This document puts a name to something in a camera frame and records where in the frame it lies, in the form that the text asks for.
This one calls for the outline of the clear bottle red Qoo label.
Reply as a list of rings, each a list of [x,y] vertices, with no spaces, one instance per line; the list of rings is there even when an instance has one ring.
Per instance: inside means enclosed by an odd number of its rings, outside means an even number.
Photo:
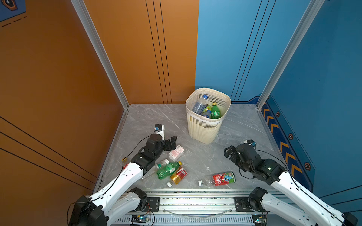
[[[219,187],[233,184],[236,182],[235,175],[233,172],[223,172],[212,176],[207,176],[203,179],[198,180],[199,187]]]

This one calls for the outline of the clear bottle blue label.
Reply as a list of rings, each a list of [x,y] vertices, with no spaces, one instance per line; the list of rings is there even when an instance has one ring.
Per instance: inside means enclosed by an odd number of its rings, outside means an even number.
[[[211,118],[211,110],[209,109],[204,110],[202,116],[205,118]]]

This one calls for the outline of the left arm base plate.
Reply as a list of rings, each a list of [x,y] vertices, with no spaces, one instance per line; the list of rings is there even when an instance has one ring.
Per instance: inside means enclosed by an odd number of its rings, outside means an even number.
[[[153,213],[159,212],[160,197],[147,197],[143,212],[152,211]]]

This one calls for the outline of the orange drink bottle red label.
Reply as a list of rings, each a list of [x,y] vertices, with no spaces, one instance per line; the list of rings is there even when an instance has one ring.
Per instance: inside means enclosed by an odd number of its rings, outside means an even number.
[[[173,185],[179,184],[187,176],[187,174],[187,171],[183,167],[180,167],[174,174],[171,175],[170,181],[167,182],[167,185],[172,187]]]

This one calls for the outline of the dark green bottle yellow cap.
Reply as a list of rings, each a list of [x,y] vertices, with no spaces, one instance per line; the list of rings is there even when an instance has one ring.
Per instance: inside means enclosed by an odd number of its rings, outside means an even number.
[[[211,109],[211,119],[219,119],[221,118],[221,111],[217,106],[217,103],[214,102],[212,104],[212,109]]]

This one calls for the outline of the clear bottle pink label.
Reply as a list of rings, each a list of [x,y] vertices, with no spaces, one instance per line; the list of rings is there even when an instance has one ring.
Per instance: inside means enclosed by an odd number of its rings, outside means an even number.
[[[178,145],[174,150],[169,153],[169,159],[171,161],[178,160],[184,154],[184,151],[185,149],[181,145]]]

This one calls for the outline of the bright green bottle yellow cap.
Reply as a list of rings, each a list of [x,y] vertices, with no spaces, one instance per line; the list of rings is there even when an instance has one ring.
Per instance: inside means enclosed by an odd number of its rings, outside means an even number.
[[[203,110],[203,113],[205,113],[206,111],[211,111],[212,110],[212,106],[211,105],[206,105],[206,107]]]

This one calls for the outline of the green bottle white cap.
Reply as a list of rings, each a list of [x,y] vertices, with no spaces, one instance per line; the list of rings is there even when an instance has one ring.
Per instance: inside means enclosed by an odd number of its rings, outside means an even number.
[[[171,176],[180,166],[182,166],[182,162],[171,162],[168,163],[166,166],[161,167],[157,171],[157,177],[159,180],[163,180],[168,176]]]

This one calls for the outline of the clear bottle yellow cap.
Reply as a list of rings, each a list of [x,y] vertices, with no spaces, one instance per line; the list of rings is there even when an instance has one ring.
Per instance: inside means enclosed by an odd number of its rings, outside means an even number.
[[[123,159],[123,169],[125,169],[128,166],[128,164],[129,164],[128,158],[124,158]]]

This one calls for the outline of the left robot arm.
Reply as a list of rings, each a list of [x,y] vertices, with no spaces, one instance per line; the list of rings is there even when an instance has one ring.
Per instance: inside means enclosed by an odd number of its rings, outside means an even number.
[[[145,208],[147,194],[130,187],[155,166],[164,151],[177,147],[177,137],[164,140],[160,134],[145,138],[146,145],[131,159],[126,167],[109,184],[89,197],[81,196],[67,210],[69,226],[111,226],[115,220],[130,211]]]

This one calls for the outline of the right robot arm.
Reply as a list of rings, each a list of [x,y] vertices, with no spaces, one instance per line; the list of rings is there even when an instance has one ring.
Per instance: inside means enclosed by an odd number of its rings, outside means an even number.
[[[349,212],[342,213],[328,205],[297,182],[287,168],[273,159],[263,159],[256,152],[254,142],[224,150],[224,156],[239,169],[250,172],[254,178],[277,189],[296,207],[283,202],[260,187],[248,197],[248,206],[254,211],[272,212],[298,226],[356,226],[358,219]]]

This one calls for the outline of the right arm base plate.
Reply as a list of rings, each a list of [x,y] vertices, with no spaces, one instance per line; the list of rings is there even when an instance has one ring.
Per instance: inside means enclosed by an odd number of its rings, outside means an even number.
[[[234,197],[236,212],[253,212],[248,197]]]

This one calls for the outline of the clear soda water bottle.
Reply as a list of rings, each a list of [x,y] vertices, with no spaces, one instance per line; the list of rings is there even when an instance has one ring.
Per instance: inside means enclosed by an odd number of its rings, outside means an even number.
[[[201,98],[199,98],[195,102],[195,104],[192,108],[192,112],[194,112],[198,115],[202,115],[202,113],[207,105],[208,105],[208,96],[206,94],[204,94]]]

